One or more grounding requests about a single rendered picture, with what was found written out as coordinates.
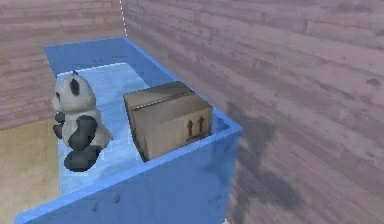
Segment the black and white panda toy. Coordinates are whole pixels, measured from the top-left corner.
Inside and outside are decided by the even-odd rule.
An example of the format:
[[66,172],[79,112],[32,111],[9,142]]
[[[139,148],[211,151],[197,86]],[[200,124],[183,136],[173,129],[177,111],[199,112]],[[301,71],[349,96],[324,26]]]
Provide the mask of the black and white panda toy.
[[51,104],[56,111],[53,132],[71,149],[64,166],[72,172],[89,170],[113,139],[102,122],[92,87],[73,70],[56,83]]

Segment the brown cardboard box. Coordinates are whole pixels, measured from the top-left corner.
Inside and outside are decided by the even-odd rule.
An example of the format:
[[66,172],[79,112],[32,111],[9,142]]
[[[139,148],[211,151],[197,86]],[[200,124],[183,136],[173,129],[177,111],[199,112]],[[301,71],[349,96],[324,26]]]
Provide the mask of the brown cardboard box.
[[123,95],[133,141],[144,161],[209,136],[213,106],[181,81]]

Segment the blue bed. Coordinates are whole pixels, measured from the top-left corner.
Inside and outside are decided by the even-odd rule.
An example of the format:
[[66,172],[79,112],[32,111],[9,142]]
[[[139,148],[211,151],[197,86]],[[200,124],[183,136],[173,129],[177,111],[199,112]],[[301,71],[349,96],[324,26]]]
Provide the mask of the blue bed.
[[55,79],[78,72],[89,81],[114,139],[89,171],[61,168],[59,197],[18,214],[14,224],[223,224],[242,134],[235,121],[214,109],[211,135],[145,162],[123,95],[175,75],[125,37],[44,51]]

